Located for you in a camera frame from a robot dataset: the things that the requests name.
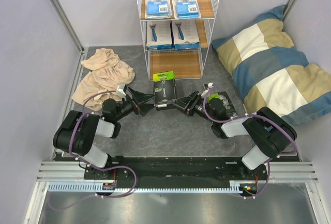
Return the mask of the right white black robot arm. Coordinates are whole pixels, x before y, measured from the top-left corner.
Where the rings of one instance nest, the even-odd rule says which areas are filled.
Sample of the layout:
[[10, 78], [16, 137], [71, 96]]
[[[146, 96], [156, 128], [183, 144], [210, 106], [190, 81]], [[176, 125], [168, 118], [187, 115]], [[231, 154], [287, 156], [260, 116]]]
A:
[[253, 148], [237, 166], [238, 176], [242, 179], [251, 178], [259, 165], [278, 158], [291, 144], [293, 152], [297, 152], [296, 131], [268, 107], [239, 117], [226, 92], [202, 95], [195, 91], [171, 103], [187, 116], [198, 114], [211, 121], [211, 130], [218, 138], [249, 136], [253, 140]]

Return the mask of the blue Gillette razor blister pack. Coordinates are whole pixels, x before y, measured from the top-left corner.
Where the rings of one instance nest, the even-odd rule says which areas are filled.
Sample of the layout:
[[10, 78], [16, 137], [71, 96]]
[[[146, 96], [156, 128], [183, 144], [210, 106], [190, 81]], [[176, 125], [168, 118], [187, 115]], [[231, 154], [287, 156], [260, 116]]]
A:
[[145, 0], [146, 19], [169, 19], [171, 16], [170, 0]]

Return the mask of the black green Gillette razor box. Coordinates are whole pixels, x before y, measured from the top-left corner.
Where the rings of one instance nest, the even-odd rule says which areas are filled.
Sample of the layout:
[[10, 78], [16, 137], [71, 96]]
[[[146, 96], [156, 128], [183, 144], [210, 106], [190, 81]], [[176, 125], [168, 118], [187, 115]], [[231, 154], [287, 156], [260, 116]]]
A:
[[154, 106], [157, 111], [174, 109], [176, 99], [176, 82], [173, 71], [153, 74]]

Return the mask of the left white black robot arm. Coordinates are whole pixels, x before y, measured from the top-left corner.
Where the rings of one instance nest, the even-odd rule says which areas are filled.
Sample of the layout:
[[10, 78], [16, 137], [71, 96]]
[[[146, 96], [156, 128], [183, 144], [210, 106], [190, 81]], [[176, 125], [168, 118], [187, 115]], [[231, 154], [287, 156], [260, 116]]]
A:
[[75, 159], [96, 168], [102, 179], [113, 175], [111, 156], [94, 144], [96, 136], [115, 139], [121, 124], [119, 121], [130, 113], [145, 116], [154, 108], [150, 103], [154, 94], [145, 94], [127, 86], [120, 86], [117, 92], [121, 101], [112, 98], [102, 103], [101, 115], [71, 110], [53, 137], [53, 146], [69, 153]]

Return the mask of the black green razor box portrait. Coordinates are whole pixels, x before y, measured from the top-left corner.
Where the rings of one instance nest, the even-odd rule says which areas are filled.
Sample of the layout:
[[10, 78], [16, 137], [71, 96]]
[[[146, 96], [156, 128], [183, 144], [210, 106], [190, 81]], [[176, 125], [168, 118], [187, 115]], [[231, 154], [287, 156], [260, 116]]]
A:
[[209, 95], [206, 110], [211, 118], [220, 121], [226, 121], [237, 116], [237, 112], [226, 92], [216, 92]]

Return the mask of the Harry's razor box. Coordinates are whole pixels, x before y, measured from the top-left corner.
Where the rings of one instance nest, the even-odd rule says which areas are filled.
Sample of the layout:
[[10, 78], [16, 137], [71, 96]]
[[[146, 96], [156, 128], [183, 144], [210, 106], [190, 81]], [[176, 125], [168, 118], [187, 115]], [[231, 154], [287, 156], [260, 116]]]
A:
[[172, 49], [170, 21], [147, 21], [146, 47], [148, 50]]
[[184, 50], [197, 49], [200, 47], [195, 20], [174, 20], [171, 24], [174, 49]]

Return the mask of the Gillette razor white card pack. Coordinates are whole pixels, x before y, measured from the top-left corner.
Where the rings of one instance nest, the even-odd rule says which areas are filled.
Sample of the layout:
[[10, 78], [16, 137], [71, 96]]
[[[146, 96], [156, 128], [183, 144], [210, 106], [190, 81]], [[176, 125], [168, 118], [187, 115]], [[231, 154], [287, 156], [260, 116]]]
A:
[[200, 19], [201, 13], [197, 0], [172, 0], [174, 19]]

